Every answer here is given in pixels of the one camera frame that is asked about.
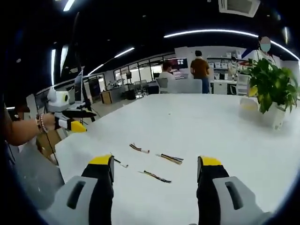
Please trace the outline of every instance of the man in brown shirt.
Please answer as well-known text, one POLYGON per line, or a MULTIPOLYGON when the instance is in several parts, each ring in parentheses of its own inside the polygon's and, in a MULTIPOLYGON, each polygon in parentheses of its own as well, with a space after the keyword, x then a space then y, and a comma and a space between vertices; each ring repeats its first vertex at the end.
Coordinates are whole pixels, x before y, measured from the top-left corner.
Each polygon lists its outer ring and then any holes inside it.
POLYGON ((191 63, 191 74, 194 76, 194 79, 202 80, 202 93, 208 94, 210 92, 210 82, 208 80, 208 70, 209 65, 207 61, 202 59, 202 52, 195 51, 196 59, 191 63))

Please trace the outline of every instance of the bracelet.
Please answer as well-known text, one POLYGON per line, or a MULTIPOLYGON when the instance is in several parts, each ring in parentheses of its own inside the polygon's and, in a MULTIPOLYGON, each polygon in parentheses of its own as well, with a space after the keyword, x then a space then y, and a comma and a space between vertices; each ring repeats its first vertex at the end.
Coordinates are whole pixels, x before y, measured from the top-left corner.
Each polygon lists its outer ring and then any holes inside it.
POLYGON ((36 116, 36 124, 37 124, 38 130, 40 131, 40 133, 42 133, 43 132, 43 128, 41 126, 41 119, 40 118, 41 118, 40 115, 37 114, 37 116, 36 116))
POLYGON ((42 125, 42 128, 43 128, 43 131, 44 131, 45 133, 48 133, 48 129, 47 129, 47 128, 45 127, 45 125, 44 125, 43 117, 44 117, 44 114, 42 114, 42 115, 40 116, 40 118, 41 118, 41 125, 42 125))

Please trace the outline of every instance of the black ceiling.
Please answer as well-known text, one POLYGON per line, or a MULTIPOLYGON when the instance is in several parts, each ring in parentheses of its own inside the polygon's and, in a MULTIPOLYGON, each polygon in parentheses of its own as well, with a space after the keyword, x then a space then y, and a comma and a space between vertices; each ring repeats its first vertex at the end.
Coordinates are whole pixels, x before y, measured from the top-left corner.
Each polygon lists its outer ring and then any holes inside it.
MULTIPOLYGON (((13 13, 6 25, 8 33, 11 34, 6 36, 7 43, 10 46, 15 45, 12 37, 17 30, 22 30, 13 57, 21 56, 22 62, 26 62, 26 66, 23 63, 20 70, 24 72, 26 68, 25 76, 30 81, 38 80, 41 68, 47 67, 44 64, 49 59, 41 56, 50 52, 55 42, 55 46, 71 42, 77 12, 80 12, 80 17, 75 40, 78 42, 81 64, 86 66, 86 73, 130 47, 135 47, 135 50, 113 59, 99 69, 99 72, 155 54, 170 52, 180 46, 227 45, 248 48, 255 45, 254 38, 222 33, 163 38, 166 34, 186 30, 241 30, 268 36, 296 55, 300 52, 296 45, 300 33, 292 21, 295 17, 293 12, 297 8, 288 7, 285 1, 262 1, 254 18, 219 13, 218 0, 75 0, 68 12, 63 12, 67 0, 20 1, 20 4, 9 2, 13 3, 11 7, 14 8, 11 8, 13 13), (283 36, 285 26, 289 27, 290 32, 288 45, 285 45, 283 36)), ((284 60, 295 60, 278 47, 273 46, 271 53, 284 60)), ((65 65, 74 68, 76 63, 69 57, 65 65)))

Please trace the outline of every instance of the hand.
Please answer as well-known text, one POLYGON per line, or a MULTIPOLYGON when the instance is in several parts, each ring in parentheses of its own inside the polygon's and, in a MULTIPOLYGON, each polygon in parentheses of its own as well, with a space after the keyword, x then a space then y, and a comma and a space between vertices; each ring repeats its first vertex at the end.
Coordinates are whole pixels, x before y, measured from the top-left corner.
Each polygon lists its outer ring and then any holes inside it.
POLYGON ((47 130, 55 129, 55 116, 52 113, 44 114, 43 122, 47 130))

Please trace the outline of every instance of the potted plant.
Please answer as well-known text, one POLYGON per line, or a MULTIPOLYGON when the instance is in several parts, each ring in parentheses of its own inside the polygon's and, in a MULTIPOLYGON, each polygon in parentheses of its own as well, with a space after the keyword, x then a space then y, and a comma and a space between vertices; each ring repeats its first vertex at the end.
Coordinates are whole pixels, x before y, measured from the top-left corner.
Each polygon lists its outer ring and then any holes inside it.
POLYGON ((278 129, 287 108, 297 107, 298 83, 288 68, 278 68, 266 59, 253 60, 251 67, 243 71, 251 76, 250 89, 257 96, 259 111, 267 114, 264 119, 278 129))

